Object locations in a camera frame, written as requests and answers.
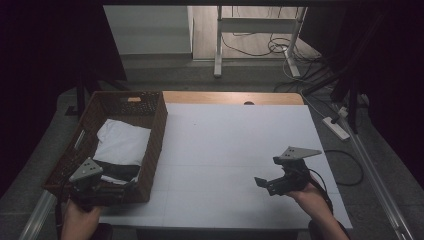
floor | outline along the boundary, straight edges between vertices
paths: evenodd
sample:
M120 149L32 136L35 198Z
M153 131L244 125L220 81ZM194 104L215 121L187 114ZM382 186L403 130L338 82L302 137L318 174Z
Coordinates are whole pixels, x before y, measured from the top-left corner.
M265 16L267 16L267 13L266 8L261 12ZM256 49L252 46L249 44L247 50L257 53L267 50L267 47ZM298 48L299 51L305 53L309 51L300 45ZM214 50L207 51L209 53L203 55L199 53L195 58L212 59ZM330 74L324 69L305 82L293 81L287 72L287 67L283 66L283 61L280 59L269 59L268 61L261 59L241 60L239 58L243 58L242 55L238 53L231 55L231 53L226 53L224 48L225 56L228 56L229 59L225 60L223 76L219 79L213 77L213 62L211 61L193 61L178 56L166 58L163 56L157 58L122 56L128 78L128 82L122 82L122 84L132 90L299 92L302 88L313 83L314 80ZM310 75L320 68L319 63L299 62L299 70L302 74L309 72L308 75ZM101 84L105 90L115 90L103 82ZM328 86L306 98L308 100L306 104L310 106L311 115L322 145L327 150L342 150L350 153L363 166L364 162L361 162L360 154L358 154L353 141L341 142L322 124L322 115L336 115L329 99L331 88L332 86ZM66 148L78 123L76 116L65 115L69 106L75 106L75 99L74 89L64 92L58 98L57 112L50 127L45 132L25 168L15 179L8 192L1 198L0 239L18 239L30 219L43 192L41 186L56 160ZM371 163L378 171L377 175L381 177L384 187L400 209L408 229L415 237L414 239L424 239L424 219L422 218L424 215L424 191L404 166L402 160L398 158L373 127L368 118L366 104L361 106L358 109L357 125L359 133L357 136L366 147ZM336 181L352 183L360 178L360 168L348 155L328 152L327 159ZM353 224L353 230L350 232L351 238L354 240L400 239L390 222L387 209L382 207L384 199L378 197L379 189L371 184L374 177L366 173L363 181L354 186L339 185L339 191ZM43 223L38 226L39 232L36 239L56 239L52 209L47 211ZM137 239L137 236L134 229L116 227L113 239ZM309 237L307 233L301 233L298 239L307 240Z

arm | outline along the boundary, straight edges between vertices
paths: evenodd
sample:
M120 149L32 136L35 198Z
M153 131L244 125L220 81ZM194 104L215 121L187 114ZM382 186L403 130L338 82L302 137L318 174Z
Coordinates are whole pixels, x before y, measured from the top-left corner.
M62 228L62 240L88 240L99 224L101 207L84 212L71 200L66 206Z
M302 191L293 191L287 194L312 218L321 229L325 240L348 240L349 238L340 228L339 223L331 214L327 203L318 189L308 184Z

black object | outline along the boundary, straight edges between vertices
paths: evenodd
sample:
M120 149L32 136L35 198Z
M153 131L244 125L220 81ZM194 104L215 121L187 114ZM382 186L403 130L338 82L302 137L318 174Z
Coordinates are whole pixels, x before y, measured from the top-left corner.
M311 183L320 191L330 211L333 212L333 203L330 197L326 190L311 177L303 159L317 154L321 154L321 151L294 147L287 148L281 156L273 158L275 164L283 166L285 175L271 181L255 177L256 185L266 188L270 196L275 194L282 196L291 191L301 191L308 183Z
M286 173L283 177L271 181L255 177L256 185L266 188L270 196L275 194L282 196L291 191L303 190L310 178L305 161L303 159L286 161L282 162L281 165Z
M112 240L113 228L108 223L99 223L96 231L91 236L91 240Z
M72 183L70 198L84 211L89 212L94 206L122 203L125 189L101 186L102 174L103 169L88 158L69 178Z
M117 180L131 182L140 172L140 166L120 165L93 160L97 165L103 168L103 175Z
M339 119L340 119L340 116L335 117L335 118L331 119L331 123L336 124L336 122L339 121Z

black cable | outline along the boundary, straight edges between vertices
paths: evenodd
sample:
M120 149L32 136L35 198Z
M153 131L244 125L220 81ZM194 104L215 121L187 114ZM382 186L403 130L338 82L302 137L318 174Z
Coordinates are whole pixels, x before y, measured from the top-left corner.
M295 80L295 81L292 81L292 82L290 82L290 83L295 83L295 85L293 85L293 86L291 86L289 89L287 89L286 90L286 92L289 92L293 87L296 87L296 92L297 93L299 93L299 87L302 85L302 84L310 84L310 85L312 85L312 86L314 86L314 85L316 85L316 84L314 84L314 82L315 81L317 81L318 79L320 79L320 78L322 78L322 77L324 77L324 76L326 76L327 74L328 74L328 72L330 72L331 70L328 70L328 71L326 71L323 75L321 75L320 77L317 77L316 79L314 79L314 80L311 80L311 81L305 81L305 80L307 80L307 78L309 78L309 76L307 77L307 78L305 78L304 80L302 79L302 78L299 78L299 80ZM285 84L277 84L277 86L274 88L274 92L276 92L277 91L277 89L280 87L280 86L283 86L283 85L285 85Z
M335 113L335 114L337 114L337 116L339 116L339 113L336 111L336 110L334 110L330 105L328 105L326 102L324 102L323 100L321 100L321 99L319 99L319 98L317 98L317 97L315 97L314 95L312 95L312 94L309 94L309 96L311 96L311 97L313 97L313 98L315 98L317 101L319 101L319 102L321 102L322 104L324 104L328 109L330 109L330 111L332 111L333 113Z
M312 184L316 189L318 189L318 191L320 192L320 194L321 194L321 196L322 196L322 198L324 199L324 201L327 203L327 206L328 206L328 208L330 209L330 211L331 211L331 214L333 214L333 202L331 201L331 199L330 199L330 197L328 196L328 193L327 193L327 187L325 187L326 189L324 189L324 188L322 188L321 187L321 185L316 181L316 180L314 180L312 177L311 177L311 175L309 174L308 176L305 176L303 173L301 173L300 171L298 171L297 169L294 169L294 168L287 168L287 167L283 167L283 169L284 169L284 171L286 171L286 169L287 170L289 170L289 171L291 171L291 172L294 172L294 173L296 173L299 177L301 177L301 178L303 178L303 179L305 179L305 180L307 180L310 184ZM321 177L321 175L319 175L318 174L318 176L321 178L321 180L322 180L322 183L324 184L324 186L325 186L325 182L324 182L324 180L322 179L322 177Z
M222 39L222 42L224 43L224 45L225 45L225 46L227 46L228 48L233 49L233 50L235 50L235 51L237 51L237 52L240 52L240 53L243 53L243 54L246 54L246 55L252 56L252 57L262 57L262 56L266 56L266 55L269 55L269 54L273 53L272 51L270 51L270 52L268 52L268 53L264 53L264 54L251 54L251 53L248 53L248 52L244 52L244 51L242 51L242 50L240 50L240 49L237 49L237 48L234 48L234 47L228 46L228 45L227 45L227 43L226 43L226 42L225 42L225 40L224 40L224 36L221 36L221 39Z
M321 179L322 184L324 185L325 192L327 192L327 186L325 185L324 179L321 177L321 175L317 171L315 171L313 169L310 169L310 168L308 168L308 169L309 169L309 171L311 171L311 172L315 173L316 175L318 175L318 177Z
M362 167L361 163L354 156L352 156L352 154L350 154L348 152L345 152L345 151L342 151L342 150L324 150L324 152L325 153L331 153L331 152L343 153L343 154L349 156L358 165L358 167L360 169L360 177L359 177L359 179L357 181L355 181L353 183L341 183L341 182L337 182L336 181L336 183L338 185L347 186L347 187L353 187L353 186L356 186L356 185L359 185L359 184L362 183L362 181L364 180L364 168Z
M279 37L278 38L272 38L272 35L273 35L273 33L271 34L269 41L268 41L269 51L272 52L272 53L284 53L287 50L287 48L289 47L289 45L285 44L285 43L277 43L277 42L274 42L274 40L277 40L277 39L282 39L282 40L285 40L285 41L289 41L289 40L286 39L286 38L279 38Z
M308 69L306 70L306 72L305 72L305 74L303 74L303 76L302 77L300 77L299 78L299 80L294 80L294 81L291 81L291 82L280 82L280 83L277 83L276 85L275 85L275 87L274 87L274 89L273 89L273 92L277 92L277 90L278 90L278 88L280 88L281 86L284 86L284 85L288 85L288 84L293 84L293 83L296 83L297 84L297 86L299 86L299 84L301 84L301 83L308 83L308 84L312 84L313 85L313 83L311 83L311 82L314 82L314 81L316 81L317 79L319 79L319 78L321 78L321 77L323 77L323 76L325 76L329 71L327 71L325 74L323 74L322 76L320 76L320 77L318 77L318 78L316 78L316 79L314 79L314 80L312 80L311 82L305 82L305 80L307 80L307 79L309 79L309 78L311 78L312 76L314 76L315 74L317 74L317 73L319 73L320 71L322 71L322 70L324 70L325 68L327 68L328 66L322 66L321 68L319 68L318 70L316 70L315 72L313 72L313 73L311 73L309 76L306 76L307 74L308 74L308 72L310 71L310 69L312 69L312 63L309 65L309 67L308 67ZM289 89L287 89L286 90L286 92L289 92L292 88L293 88L294 86L291 86Z
M329 72L331 72L331 69L329 68L324 74L322 74L321 76L315 78L314 80L312 80L311 82L316 82L318 81L318 79L321 79L323 77L325 77Z
M300 53L297 46L296 46L295 49L296 49L297 53L293 51L293 54L294 54L294 57L295 57L294 59L297 60L298 62L310 63L310 62L320 62L320 61L324 60L322 57L307 58Z
M289 93L290 92L290 90L292 90L292 88L294 88L295 86L299 86L299 82L297 81L295 84L293 84L292 86L290 86L287 90L286 90L286 92L287 93Z

white folded towel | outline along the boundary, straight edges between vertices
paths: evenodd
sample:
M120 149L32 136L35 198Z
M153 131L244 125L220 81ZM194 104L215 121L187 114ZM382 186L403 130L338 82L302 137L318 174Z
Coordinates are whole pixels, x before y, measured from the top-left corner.
M104 169L103 180L115 184L137 181L150 131L121 121L106 120L97 132L99 143L93 157Z

